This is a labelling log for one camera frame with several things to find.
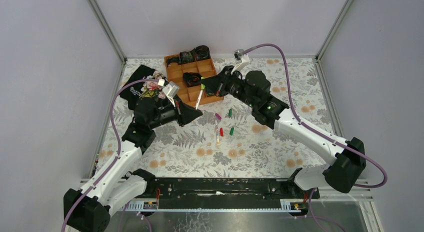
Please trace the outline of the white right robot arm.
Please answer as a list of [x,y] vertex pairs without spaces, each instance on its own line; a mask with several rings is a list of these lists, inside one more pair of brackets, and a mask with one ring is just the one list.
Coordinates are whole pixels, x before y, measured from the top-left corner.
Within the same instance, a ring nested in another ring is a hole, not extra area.
[[297,169],[290,176],[301,190],[328,185],[347,194],[365,169],[365,146],[360,139],[347,140],[306,119],[296,118],[285,102],[271,94],[271,83],[262,71],[253,70],[241,78],[240,72],[226,66],[201,83],[218,97],[231,95],[251,107],[252,116],[261,125],[294,138],[325,161],[324,165]]

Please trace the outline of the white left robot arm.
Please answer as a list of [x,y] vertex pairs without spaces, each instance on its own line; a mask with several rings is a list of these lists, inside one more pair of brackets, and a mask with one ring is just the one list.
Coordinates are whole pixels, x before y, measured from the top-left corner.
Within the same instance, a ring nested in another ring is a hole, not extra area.
[[124,135],[118,138],[118,149],[86,184],[70,188],[63,197],[64,221],[61,230],[72,227],[80,232],[103,232],[111,217],[126,203],[151,189],[154,175],[135,172],[122,184],[119,180],[131,164],[142,157],[156,138],[154,129],[176,121],[183,127],[203,115],[179,98],[139,99],[133,119]]

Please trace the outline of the white marker pen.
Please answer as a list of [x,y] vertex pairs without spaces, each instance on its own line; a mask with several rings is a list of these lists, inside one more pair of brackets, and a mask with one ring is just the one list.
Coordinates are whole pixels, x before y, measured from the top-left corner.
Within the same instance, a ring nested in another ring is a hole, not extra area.
[[200,105],[200,102],[201,102],[201,99],[202,99],[202,97],[203,97],[203,89],[201,89],[200,91],[199,91],[199,94],[198,94],[198,97],[197,97],[197,100],[196,100],[196,103],[195,103],[195,109],[197,110],[198,108],[199,108],[199,105]]
[[220,133],[219,133],[219,126],[218,126],[217,120],[215,120],[215,122],[214,122],[214,132],[215,132],[215,137],[216,137],[216,144],[219,145],[220,144]]

